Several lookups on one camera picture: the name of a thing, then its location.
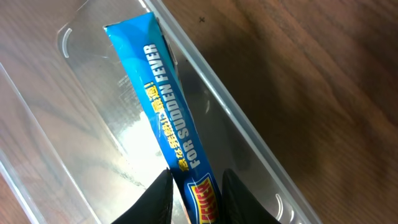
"clear plastic container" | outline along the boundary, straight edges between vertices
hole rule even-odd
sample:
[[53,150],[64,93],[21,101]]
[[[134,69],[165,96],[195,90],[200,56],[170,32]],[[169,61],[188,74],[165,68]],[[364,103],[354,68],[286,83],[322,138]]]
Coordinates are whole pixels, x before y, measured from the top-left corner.
[[[48,82],[61,90],[69,88],[65,83],[77,86],[76,93],[66,97],[70,108],[83,116],[76,122],[63,111],[46,110],[90,138],[62,127],[58,134],[65,139],[57,139],[47,123],[50,118],[32,110],[38,104],[50,106],[24,94],[23,78],[0,67],[0,171],[32,223],[110,223],[166,168],[149,121],[103,31],[104,25],[149,11],[155,12],[170,42],[184,95],[219,185],[223,171],[232,168],[281,223],[320,223],[161,1],[89,0],[74,7],[71,20],[54,31],[59,51],[53,54],[66,61],[73,76],[65,82],[64,72],[70,70],[63,68]],[[77,143],[60,143],[65,141]],[[172,220],[188,223],[176,186]]]

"brown wooden surface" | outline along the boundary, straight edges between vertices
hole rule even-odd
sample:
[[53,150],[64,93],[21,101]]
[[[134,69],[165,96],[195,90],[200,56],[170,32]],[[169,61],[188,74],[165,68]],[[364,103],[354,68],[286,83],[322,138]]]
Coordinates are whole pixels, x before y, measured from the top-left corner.
[[30,223],[6,181],[0,176],[0,223]]
[[[164,2],[325,223],[398,221],[397,1]],[[0,2],[0,62],[61,156],[112,147],[55,44],[41,51],[83,3]]]
[[164,2],[325,223],[398,222],[397,1]]

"wooden table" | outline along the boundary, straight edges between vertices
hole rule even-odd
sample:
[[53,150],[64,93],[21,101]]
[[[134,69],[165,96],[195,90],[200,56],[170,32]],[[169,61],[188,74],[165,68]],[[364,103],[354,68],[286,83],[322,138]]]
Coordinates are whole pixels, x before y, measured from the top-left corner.
[[[27,102],[33,113],[55,147],[62,147],[83,131],[61,139],[65,132],[52,130],[83,117],[94,125],[96,115],[84,116],[80,108],[88,99],[80,91],[73,96],[82,99],[78,109],[60,103],[78,89],[72,73],[51,79],[68,70],[64,61],[52,58],[50,66],[49,55],[39,60],[21,52],[54,41],[53,32],[70,19],[65,11],[83,1],[13,2],[0,2],[0,62],[23,94],[32,95]],[[398,220],[398,2],[164,2],[325,223]],[[62,6],[37,11],[54,4]],[[48,32],[37,33],[41,25]],[[48,90],[48,82],[68,88]],[[65,116],[49,118],[49,106]],[[85,144],[100,146],[91,132],[84,133]],[[2,200],[0,210],[10,205],[16,201]],[[22,223],[19,213],[0,212],[0,222]]]

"blue packet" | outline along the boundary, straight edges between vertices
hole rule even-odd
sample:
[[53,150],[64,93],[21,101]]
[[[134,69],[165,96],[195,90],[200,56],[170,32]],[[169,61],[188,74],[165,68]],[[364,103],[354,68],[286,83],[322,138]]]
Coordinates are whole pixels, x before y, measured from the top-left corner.
[[155,15],[106,26],[194,224],[219,223],[221,194]]

